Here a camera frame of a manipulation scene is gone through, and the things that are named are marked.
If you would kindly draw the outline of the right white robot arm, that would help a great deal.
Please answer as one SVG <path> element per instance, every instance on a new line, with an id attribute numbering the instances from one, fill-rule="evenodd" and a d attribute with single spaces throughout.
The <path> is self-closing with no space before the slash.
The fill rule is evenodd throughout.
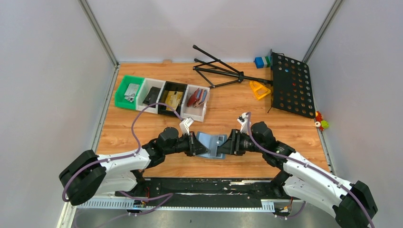
<path id="1" fill-rule="evenodd" d="M 312 204 L 342 228 L 374 227 L 378 208 L 367 184 L 344 180 L 309 162 L 293 147 L 276 140 L 264 122 L 232 130 L 217 152 L 237 156 L 260 152 L 267 164 L 280 170 L 271 185 L 275 197 L 288 195 Z"/>

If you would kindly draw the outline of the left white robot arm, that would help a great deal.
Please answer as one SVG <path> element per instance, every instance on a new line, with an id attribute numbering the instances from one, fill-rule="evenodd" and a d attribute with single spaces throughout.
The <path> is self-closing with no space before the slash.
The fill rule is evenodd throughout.
<path id="1" fill-rule="evenodd" d="M 209 151 L 194 132 L 180 136 L 173 127 L 165 128 L 157 138 L 133 151 L 97 155 L 93 150 L 86 150 L 59 175 L 63 186 L 62 199 L 77 206 L 97 194 L 115 191 L 141 196 L 146 184 L 136 177 L 135 170 L 155 167 L 169 154 L 183 152 L 187 156 L 196 156 Z"/>

